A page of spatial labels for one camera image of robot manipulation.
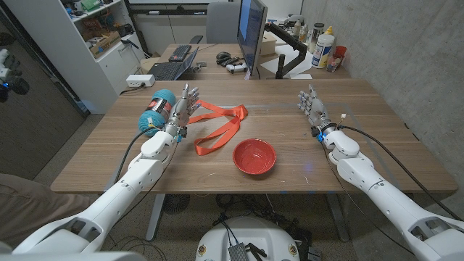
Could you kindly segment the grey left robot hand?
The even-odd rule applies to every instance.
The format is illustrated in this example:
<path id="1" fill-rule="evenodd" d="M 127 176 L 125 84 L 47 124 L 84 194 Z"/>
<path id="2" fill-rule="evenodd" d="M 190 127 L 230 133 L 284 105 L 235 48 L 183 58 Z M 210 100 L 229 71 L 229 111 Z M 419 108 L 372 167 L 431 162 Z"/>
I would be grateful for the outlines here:
<path id="1" fill-rule="evenodd" d="M 198 88 L 190 89 L 188 83 L 185 83 L 181 98 L 171 109 L 170 116 L 165 124 L 165 132 L 171 136 L 185 138 L 187 136 L 186 125 L 190 116 L 200 107 Z"/>

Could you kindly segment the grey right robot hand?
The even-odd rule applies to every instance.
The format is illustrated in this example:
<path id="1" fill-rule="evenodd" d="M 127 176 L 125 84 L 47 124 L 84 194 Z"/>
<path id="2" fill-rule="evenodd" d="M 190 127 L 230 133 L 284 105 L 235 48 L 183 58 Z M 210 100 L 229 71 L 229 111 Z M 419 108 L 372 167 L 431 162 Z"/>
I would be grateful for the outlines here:
<path id="1" fill-rule="evenodd" d="M 308 88 L 308 92 L 299 92 L 299 103 L 297 106 L 304 112 L 311 125 L 312 137 L 327 135 L 336 129 L 336 123 L 332 122 L 329 118 L 328 110 L 318 98 L 317 92 L 311 84 Z"/>

